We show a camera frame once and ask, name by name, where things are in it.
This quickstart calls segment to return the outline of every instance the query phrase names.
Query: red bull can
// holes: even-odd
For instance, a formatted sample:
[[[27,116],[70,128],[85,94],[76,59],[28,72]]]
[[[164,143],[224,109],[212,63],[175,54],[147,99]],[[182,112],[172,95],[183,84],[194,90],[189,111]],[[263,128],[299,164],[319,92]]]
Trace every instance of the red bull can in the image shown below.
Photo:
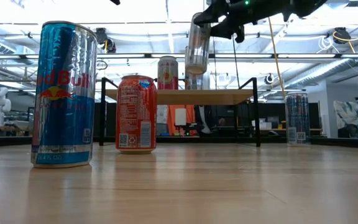
[[[92,158],[96,82],[94,32],[71,22],[42,26],[31,162],[86,165]]]
[[[158,61],[158,89],[177,90],[179,82],[178,62],[175,57],[164,56]]]

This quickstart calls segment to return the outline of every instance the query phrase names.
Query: orange can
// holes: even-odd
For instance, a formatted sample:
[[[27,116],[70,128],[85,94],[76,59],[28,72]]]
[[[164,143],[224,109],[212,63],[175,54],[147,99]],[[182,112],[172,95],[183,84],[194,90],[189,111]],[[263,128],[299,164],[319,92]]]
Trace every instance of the orange can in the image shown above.
[[[150,77],[128,75],[117,91],[116,148],[126,154],[146,154],[155,149],[157,88]]]

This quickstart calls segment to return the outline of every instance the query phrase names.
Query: shelf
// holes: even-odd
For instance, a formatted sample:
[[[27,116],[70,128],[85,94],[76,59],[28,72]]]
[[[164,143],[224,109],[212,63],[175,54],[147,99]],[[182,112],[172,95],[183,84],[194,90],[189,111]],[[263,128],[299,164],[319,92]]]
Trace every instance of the shelf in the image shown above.
[[[117,90],[106,90],[117,100]],[[252,90],[157,90],[159,105],[237,105],[252,96]]]

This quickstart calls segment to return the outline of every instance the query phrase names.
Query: aluminum can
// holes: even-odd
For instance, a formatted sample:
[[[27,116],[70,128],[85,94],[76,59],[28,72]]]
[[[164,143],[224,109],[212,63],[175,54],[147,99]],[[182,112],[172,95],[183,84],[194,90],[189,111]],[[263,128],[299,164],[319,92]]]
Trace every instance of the aluminum can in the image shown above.
[[[65,21],[42,26],[31,162],[72,167],[92,158],[96,35]]]
[[[158,89],[177,90],[179,77],[178,73],[178,62],[175,57],[161,57],[158,61]]]
[[[201,27],[196,25],[194,19],[200,14],[200,12],[196,13],[191,19],[189,44],[185,57],[185,70],[194,75],[206,72],[209,59],[211,24],[204,24]]]
[[[116,148],[126,154],[145,154],[155,149],[157,136],[157,89],[150,77],[128,75],[117,93]]]
[[[309,101],[307,93],[290,93],[285,97],[287,144],[310,146]]]

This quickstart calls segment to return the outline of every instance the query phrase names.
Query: red object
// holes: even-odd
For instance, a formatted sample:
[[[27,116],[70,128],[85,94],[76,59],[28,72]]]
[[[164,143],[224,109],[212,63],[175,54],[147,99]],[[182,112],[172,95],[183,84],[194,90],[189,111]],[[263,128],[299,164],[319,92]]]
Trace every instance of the red object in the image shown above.
[[[150,77],[122,78],[117,93],[116,148],[126,152],[155,149],[157,89]]]
[[[164,56],[158,61],[157,85],[159,90],[178,89],[178,62],[175,57]]]

